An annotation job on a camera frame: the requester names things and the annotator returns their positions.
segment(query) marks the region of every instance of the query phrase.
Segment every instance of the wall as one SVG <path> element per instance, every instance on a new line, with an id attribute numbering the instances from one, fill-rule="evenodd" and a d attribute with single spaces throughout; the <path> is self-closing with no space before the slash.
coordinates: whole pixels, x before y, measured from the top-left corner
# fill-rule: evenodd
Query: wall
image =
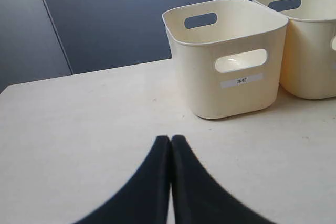
<path id="1" fill-rule="evenodd" d="M 76 73 L 170 57 L 161 19 L 207 0 L 47 0 Z"/>
<path id="2" fill-rule="evenodd" d="M 70 74 L 42 0 L 0 0 L 0 92 Z"/>

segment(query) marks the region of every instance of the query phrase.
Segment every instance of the label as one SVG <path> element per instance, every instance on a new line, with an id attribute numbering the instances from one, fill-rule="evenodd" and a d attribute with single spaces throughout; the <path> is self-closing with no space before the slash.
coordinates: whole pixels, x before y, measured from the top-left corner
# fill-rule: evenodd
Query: label
<path id="1" fill-rule="evenodd" d="M 254 74 L 252 76 L 241 77 L 241 78 L 234 79 L 234 80 L 222 81 L 220 86 L 222 86 L 222 88 L 228 88 L 228 87 L 248 84 L 254 81 L 260 81 L 263 78 L 264 78 L 264 74 L 259 73 L 259 74 Z"/>

